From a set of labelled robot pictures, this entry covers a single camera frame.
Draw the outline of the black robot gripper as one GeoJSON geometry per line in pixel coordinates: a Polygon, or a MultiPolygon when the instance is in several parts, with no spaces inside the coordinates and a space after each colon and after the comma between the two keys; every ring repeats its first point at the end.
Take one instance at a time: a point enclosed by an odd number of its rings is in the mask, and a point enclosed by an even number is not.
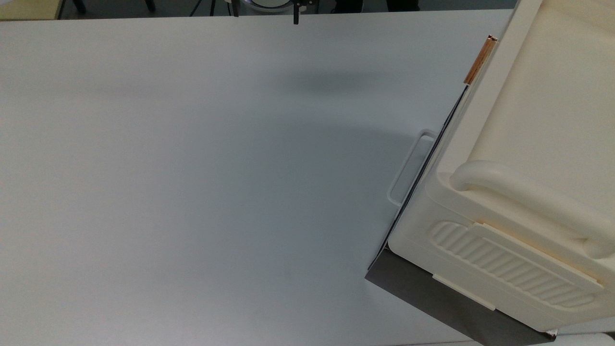
{"type": "Polygon", "coordinates": [[[294,25],[299,24],[299,16],[300,16],[300,7],[302,6],[314,6],[316,4],[315,0],[293,0],[294,4],[294,25]]]}

